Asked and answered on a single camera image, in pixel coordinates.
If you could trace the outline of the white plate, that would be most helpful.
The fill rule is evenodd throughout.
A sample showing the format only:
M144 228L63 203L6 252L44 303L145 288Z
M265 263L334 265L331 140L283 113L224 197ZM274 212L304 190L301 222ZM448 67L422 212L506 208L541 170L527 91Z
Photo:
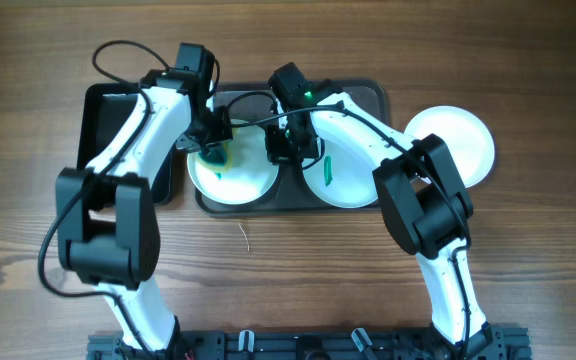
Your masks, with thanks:
M209 199L226 205L247 204L261 198L277 180L279 167L267 159L261 127L235 128L224 150L224 165L209 164L199 152L187 155L190 179Z
M303 177L310 190L325 203L339 208L373 204L377 193L372 168L340 145L325 140L323 157L316 163L305 160Z
M495 162L495 144L487 126L455 106L435 106L418 113L404 133L417 139L439 136L448 146L466 188L482 182Z

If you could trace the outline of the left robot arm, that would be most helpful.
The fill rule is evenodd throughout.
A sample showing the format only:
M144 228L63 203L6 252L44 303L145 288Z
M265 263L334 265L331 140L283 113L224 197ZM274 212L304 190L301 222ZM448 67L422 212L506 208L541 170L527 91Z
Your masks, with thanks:
M179 321L154 278L161 238L151 187L173 144L194 152L223 141L229 127L209 106L211 73L152 70L131 86L135 102L114 138L83 168L56 180L57 217L46 237L58 242L63 269L110 305L122 328L116 352L128 359L183 359Z

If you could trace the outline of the green yellow sponge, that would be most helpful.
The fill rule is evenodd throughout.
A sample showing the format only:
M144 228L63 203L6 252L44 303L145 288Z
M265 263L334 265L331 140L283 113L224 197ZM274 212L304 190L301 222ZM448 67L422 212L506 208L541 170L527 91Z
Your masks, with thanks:
M234 165L230 142L212 144L197 155L198 163L212 172L225 172Z

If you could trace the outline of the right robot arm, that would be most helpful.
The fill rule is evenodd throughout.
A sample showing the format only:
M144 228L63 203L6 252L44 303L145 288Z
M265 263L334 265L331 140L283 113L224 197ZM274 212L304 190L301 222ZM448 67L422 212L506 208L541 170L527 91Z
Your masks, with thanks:
M466 348L486 318L466 258L473 204L448 145L435 134L416 139L389 127L330 80L274 77L268 85L287 120L281 142L298 159L319 159L303 169L309 190L339 208L378 203L389 234L417 258L433 327Z

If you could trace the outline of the white plate top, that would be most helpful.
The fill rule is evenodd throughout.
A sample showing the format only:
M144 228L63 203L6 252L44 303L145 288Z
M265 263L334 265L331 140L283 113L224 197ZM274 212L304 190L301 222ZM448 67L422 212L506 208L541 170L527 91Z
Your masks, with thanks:
M455 106L435 106L418 113L404 133L417 139L439 136L448 146L466 188L482 182L495 162L495 144L487 126Z

